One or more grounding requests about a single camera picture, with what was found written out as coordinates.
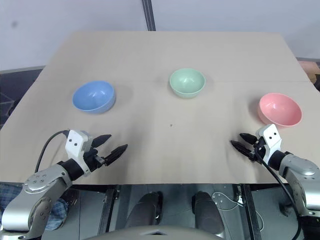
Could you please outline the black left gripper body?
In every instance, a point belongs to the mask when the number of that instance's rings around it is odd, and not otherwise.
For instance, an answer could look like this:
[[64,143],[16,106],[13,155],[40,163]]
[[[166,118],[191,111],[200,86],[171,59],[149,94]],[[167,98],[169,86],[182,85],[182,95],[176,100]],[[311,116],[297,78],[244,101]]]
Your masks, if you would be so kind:
[[83,154],[83,159],[91,173],[102,166],[107,166],[107,159],[98,156],[98,150],[93,147]]

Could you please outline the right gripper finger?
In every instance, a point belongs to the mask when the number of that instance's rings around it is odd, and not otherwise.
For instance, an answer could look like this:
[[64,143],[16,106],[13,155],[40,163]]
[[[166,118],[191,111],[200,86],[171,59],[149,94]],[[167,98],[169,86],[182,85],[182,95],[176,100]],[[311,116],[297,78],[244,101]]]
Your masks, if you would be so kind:
[[256,143],[256,136],[249,133],[240,133],[240,137],[249,144]]
[[246,156],[246,157],[250,156],[251,151],[249,149],[247,149],[242,143],[235,141],[235,140],[231,140],[230,143],[238,152],[240,152],[244,156]]

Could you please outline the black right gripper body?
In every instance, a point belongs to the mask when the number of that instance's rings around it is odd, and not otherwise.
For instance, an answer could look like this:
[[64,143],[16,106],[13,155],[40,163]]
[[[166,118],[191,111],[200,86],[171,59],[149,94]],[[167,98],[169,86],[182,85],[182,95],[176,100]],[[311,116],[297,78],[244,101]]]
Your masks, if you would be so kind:
[[265,139],[262,136],[260,138],[257,138],[256,136],[250,136],[249,143],[253,146],[253,151],[250,153],[249,159],[252,162],[262,163],[266,154]]

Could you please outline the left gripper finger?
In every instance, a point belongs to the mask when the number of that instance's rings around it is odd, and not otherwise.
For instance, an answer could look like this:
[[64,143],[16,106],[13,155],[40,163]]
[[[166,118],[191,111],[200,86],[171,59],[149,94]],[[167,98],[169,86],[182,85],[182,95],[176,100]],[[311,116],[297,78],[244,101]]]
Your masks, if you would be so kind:
[[128,145],[124,144],[112,150],[111,153],[104,158],[104,165],[109,166],[113,162],[115,162],[117,159],[119,159],[121,155],[126,151],[127,147]]
[[104,134],[104,135],[100,135],[100,136],[94,138],[92,140],[91,147],[97,148],[97,147],[103,145],[111,136],[112,136],[111,134]]

